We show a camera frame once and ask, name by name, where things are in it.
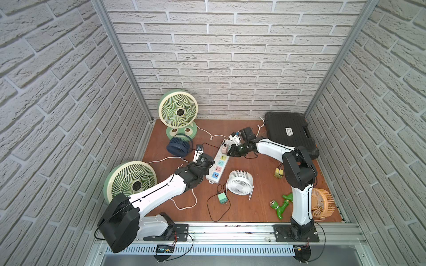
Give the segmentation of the green usb charger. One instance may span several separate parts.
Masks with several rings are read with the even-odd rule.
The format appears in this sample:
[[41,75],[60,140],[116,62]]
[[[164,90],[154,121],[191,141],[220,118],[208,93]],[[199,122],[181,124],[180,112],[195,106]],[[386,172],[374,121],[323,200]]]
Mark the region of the green usb charger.
[[217,198],[221,204],[226,204],[229,201],[225,193],[218,194]]

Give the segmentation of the yellow usb charger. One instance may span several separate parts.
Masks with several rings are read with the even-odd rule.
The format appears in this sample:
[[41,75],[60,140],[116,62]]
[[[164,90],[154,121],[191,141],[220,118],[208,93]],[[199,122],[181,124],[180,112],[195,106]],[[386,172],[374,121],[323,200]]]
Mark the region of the yellow usb charger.
[[276,168],[274,176],[276,178],[283,178],[284,177],[284,171],[283,171],[283,169]]

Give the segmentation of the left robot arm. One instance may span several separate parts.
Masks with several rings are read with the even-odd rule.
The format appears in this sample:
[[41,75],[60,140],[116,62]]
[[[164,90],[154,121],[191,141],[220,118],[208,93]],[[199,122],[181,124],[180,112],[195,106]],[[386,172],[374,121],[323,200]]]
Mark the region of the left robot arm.
[[203,153],[197,161],[176,169],[152,188],[130,196],[120,193],[113,197],[97,225],[112,252],[121,252],[137,238],[163,235],[174,222],[165,214],[146,215],[167,200],[202,183],[213,164],[214,159]]

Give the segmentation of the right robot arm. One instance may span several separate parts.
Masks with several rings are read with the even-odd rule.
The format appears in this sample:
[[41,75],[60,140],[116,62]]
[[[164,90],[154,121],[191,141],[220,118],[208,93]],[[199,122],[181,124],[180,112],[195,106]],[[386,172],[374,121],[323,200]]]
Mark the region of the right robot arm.
[[292,187],[293,196],[291,237],[301,238],[315,228],[311,206],[317,170],[307,149],[304,146],[285,146],[269,139],[255,139],[240,145],[231,145],[227,156],[242,157],[250,152],[274,158],[284,167],[284,175],[287,183]]

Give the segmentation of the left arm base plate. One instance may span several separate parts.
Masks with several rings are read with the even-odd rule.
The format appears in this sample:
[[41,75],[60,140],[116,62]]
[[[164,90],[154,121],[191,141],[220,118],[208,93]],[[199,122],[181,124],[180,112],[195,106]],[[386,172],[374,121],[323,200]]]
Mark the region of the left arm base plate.
[[162,235],[144,237],[143,240],[146,242],[186,242],[188,230],[188,224],[176,223],[168,226]]

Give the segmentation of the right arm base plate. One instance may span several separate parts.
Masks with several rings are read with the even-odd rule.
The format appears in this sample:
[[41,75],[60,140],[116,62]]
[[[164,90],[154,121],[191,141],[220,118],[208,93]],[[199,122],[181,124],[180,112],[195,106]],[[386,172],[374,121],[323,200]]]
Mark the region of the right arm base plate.
[[315,226],[307,225],[304,227],[299,227],[294,224],[285,224],[285,225],[273,225],[274,236],[276,242],[314,242],[317,243],[320,241],[318,233]]

